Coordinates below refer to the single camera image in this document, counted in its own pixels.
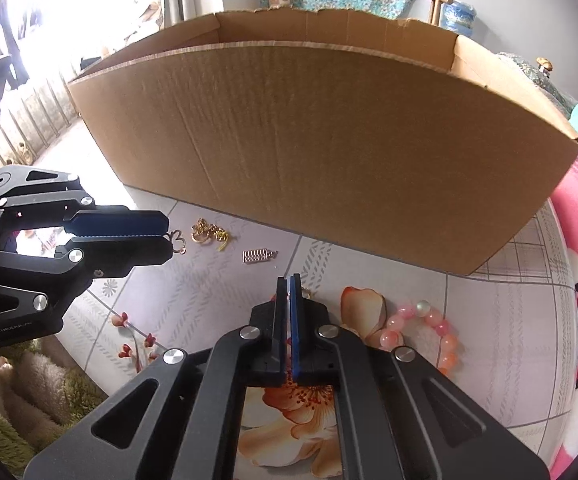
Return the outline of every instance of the bead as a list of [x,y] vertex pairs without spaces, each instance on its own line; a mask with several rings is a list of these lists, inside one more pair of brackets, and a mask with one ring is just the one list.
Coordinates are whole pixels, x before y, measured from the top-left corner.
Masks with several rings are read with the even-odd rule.
[[416,303],[416,316],[424,317],[431,311],[431,304],[428,301],[422,300]]
[[458,364],[458,357],[453,352],[450,352],[440,357],[438,368],[446,368],[447,370],[451,370],[456,364]]
[[442,322],[443,319],[444,316],[442,313],[437,308],[431,307],[429,314],[425,316],[425,323],[427,323],[430,327],[435,328]]
[[400,305],[397,313],[405,320],[411,319],[412,317],[416,317],[416,308],[411,304]]
[[440,349],[442,352],[453,352],[456,348],[458,348],[458,338],[453,334],[447,334],[440,339]]
[[451,332],[451,324],[446,319],[443,319],[442,322],[435,327],[435,333],[440,337],[446,336],[449,332]]
[[399,314],[394,314],[393,316],[389,317],[389,319],[387,319],[387,329],[401,332],[406,322],[407,320],[402,316]]
[[396,348],[396,346],[402,346],[402,343],[402,335],[395,330],[384,330],[380,336],[380,346],[389,351]]

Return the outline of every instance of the brown cardboard box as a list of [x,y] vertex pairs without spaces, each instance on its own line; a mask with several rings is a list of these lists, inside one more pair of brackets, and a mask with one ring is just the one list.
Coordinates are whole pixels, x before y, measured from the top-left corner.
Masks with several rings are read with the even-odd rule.
[[202,16],[70,89],[125,184],[456,273],[578,154],[568,121],[485,48],[353,10]]

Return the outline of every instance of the beaded bracelet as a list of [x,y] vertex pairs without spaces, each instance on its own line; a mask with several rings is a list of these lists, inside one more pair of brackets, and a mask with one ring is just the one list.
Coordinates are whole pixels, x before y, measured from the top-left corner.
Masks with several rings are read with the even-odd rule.
[[391,351],[396,346],[404,344],[402,329],[409,319],[422,317],[425,323],[435,330],[440,336],[440,362],[438,370],[447,376],[451,369],[458,364],[458,356],[455,354],[458,348],[458,338],[451,332],[451,324],[446,320],[442,313],[428,301],[418,301],[415,306],[405,304],[399,306],[397,313],[387,319],[386,327],[380,334],[381,349]]

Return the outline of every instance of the jewelry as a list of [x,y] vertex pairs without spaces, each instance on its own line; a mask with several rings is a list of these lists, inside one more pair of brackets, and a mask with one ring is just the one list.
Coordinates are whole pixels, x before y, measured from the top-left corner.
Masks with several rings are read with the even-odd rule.
[[229,243],[229,233],[216,224],[208,224],[204,218],[199,218],[191,230],[191,239],[199,244],[205,243],[210,238],[214,238],[217,242],[222,242],[220,247],[218,247],[219,251],[222,251]]
[[242,263],[257,264],[258,262],[267,262],[271,258],[275,258],[278,251],[271,251],[269,249],[251,249],[249,251],[242,251]]
[[458,356],[455,354],[460,342],[451,333],[451,324],[442,316],[442,313],[431,306],[428,301],[418,301],[415,305],[405,304],[399,306],[397,313],[387,319],[386,327],[380,335],[380,345],[383,350],[391,351],[396,346],[404,344],[402,329],[409,319],[421,317],[425,323],[435,330],[440,336],[440,362],[438,370],[445,376],[449,375],[452,368],[458,364]]
[[187,252],[187,242],[185,238],[182,237],[182,231],[180,229],[176,229],[171,233],[165,234],[169,241],[171,242],[171,246],[173,247],[173,242],[182,242],[181,247],[179,249],[174,249],[174,254],[185,254]]

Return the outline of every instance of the heart-shaped metal ring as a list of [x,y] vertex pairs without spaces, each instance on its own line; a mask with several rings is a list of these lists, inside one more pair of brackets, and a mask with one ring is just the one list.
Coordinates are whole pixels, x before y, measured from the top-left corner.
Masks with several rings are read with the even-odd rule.
[[173,243],[174,242],[182,242],[182,247],[179,249],[174,249],[173,252],[175,254],[185,254],[187,252],[187,242],[185,241],[185,238],[182,237],[182,231],[180,229],[176,229],[175,231],[172,231],[171,233],[167,233],[165,234],[165,236],[167,238],[169,238],[169,241],[171,242],[171,245],[173,247]]

